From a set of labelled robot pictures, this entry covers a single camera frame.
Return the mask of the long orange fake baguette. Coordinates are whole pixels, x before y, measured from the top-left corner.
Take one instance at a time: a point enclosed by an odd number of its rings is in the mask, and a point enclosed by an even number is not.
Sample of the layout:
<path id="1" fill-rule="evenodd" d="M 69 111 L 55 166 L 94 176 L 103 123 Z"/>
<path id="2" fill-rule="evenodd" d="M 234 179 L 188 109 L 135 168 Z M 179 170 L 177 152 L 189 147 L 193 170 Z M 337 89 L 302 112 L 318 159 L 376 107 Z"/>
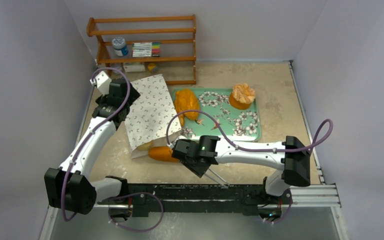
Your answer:
<path id="1" fill-rule="evenodd" d="M 148 156 L 151 159 L 161 161 L 161 162 L 172 162 L 178 163 L 179 160 L 172 157 L 173 150 L 168 146 L 156 146 L 152 147 L 148 151 Z"/>

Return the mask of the white patterned paper bag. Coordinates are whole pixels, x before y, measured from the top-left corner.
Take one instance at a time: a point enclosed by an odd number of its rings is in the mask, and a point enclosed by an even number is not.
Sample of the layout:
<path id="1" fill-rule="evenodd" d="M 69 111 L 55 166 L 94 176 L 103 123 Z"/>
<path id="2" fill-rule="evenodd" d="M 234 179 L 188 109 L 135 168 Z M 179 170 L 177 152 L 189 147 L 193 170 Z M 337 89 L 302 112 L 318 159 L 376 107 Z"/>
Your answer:
<path id="1" fill-rule="evenodd" d="M 131 158 L 146 156 L 148 151 L 138 151 L 137 146 L 153 141 L 153 147 L 167 146 L 166 136 L 173 142 L 179 137 L 181 125 L 174 103 L 162 74 L 131 83 L 140 97 L 130 107 L 124 124 L 131 149 Z M 171 122 L 168 134 L 167 127 Z"/>

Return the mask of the orange braided fake bread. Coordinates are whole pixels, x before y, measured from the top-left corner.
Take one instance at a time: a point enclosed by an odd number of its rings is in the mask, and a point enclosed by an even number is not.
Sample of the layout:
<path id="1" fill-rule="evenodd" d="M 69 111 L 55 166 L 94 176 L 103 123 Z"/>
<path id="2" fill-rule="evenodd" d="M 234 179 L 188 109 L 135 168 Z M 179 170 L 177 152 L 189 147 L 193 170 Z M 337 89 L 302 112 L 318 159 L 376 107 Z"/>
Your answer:
<path id="1" fill-rule="evenodd" d="M 185 115 L 184 114 L 180 114 L 178 116 L 178 119 L 179 119 L 179 123 L 180 123 L 181 127 L 183 127 L 184 124 L 185 124 Z"/>

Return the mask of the metal tongs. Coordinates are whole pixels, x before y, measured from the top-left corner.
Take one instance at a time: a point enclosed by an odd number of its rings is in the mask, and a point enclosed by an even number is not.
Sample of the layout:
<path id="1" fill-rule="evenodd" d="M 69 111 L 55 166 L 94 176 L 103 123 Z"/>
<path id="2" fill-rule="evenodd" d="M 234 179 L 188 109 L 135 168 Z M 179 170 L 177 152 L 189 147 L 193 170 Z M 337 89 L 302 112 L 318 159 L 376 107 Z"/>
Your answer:
<path id="1" fill-rule="evenodd" d="M 219 174 L 217 174 L 210 168 L 203 175 L 212 180 L 213 182 L 217 183 L 224 189 L 228 189 L 230 186 L 230 184 L 225 179 L 223 179 Z"/>

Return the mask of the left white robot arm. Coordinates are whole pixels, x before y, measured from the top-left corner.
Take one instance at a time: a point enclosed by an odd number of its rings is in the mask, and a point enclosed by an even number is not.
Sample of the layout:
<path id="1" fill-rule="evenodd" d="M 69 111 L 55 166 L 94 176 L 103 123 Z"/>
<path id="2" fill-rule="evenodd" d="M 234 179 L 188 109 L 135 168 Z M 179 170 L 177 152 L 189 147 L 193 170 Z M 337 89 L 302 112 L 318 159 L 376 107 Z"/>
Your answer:
<path id="1" fill-rule="evenodd" d="M 118 205 L 129 199 L 127 180 L 107 176 L 90 182 L 91 170 L 120 124 L 130 112 L 130 107 L 140 94 L 125 78 L 114 79 L 109 89 L 96 99 L 89 126 L 72 153 L 58 168 L 49 168 L 44 182 L 49 205 L 54 208 L 86 215 L 99 203 L 111 199 Z"/>

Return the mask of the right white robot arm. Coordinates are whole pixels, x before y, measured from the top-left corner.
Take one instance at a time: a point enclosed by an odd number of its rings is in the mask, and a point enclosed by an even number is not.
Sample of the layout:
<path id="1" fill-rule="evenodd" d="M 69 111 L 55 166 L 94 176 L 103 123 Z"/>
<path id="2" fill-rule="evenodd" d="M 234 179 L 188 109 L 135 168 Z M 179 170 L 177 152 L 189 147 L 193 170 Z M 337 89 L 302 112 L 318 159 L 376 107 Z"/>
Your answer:
<path id="1" fill-rule="evenodd" d="M 231 141 L 228 138 L 203 135 L 198 141 L 178 137 L 168 145 L 171 156 L 201 178 L 212 165 L 247 164 L 274 169 L 263 181 L 260 196 L 274 203 L 291 186 L 311 185 L 311 153 L 302 142 L 287 136 L 284 141 L 260 143 Z"/>

